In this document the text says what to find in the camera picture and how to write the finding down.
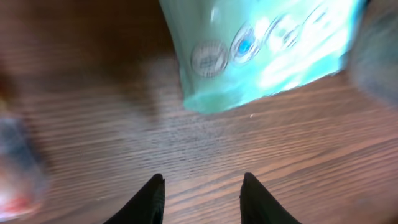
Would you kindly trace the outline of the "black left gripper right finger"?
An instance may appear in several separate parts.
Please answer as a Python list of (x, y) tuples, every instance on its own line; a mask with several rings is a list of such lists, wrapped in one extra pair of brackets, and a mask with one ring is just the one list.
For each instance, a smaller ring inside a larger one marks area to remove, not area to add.
[(239, 202), (242, 224), (301, 224), (250, 172), (244, 174)]

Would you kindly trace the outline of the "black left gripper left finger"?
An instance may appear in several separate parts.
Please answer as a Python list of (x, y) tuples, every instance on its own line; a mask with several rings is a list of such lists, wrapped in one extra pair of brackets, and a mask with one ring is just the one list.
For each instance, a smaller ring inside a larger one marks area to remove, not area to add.
[(104, 224), (162, 224), (164, 206), (165, 179), (161, 174), (155, 174)]

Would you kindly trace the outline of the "teal wet wipes pack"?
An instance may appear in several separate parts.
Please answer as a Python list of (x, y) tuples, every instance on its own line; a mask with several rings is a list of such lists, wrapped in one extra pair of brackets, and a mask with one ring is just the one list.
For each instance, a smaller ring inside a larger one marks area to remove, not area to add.
[(183, 105), (220, 113), (345, 66), (363, 0), (161, 0)]

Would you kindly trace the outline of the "small orange snack box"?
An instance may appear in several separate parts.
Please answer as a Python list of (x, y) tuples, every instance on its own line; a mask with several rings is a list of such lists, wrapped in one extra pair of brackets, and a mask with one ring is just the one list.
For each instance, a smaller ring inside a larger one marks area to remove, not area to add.
[(36, 212), (44, 201), (48, 178), (22, 123), (1, 119), (1, 221)]

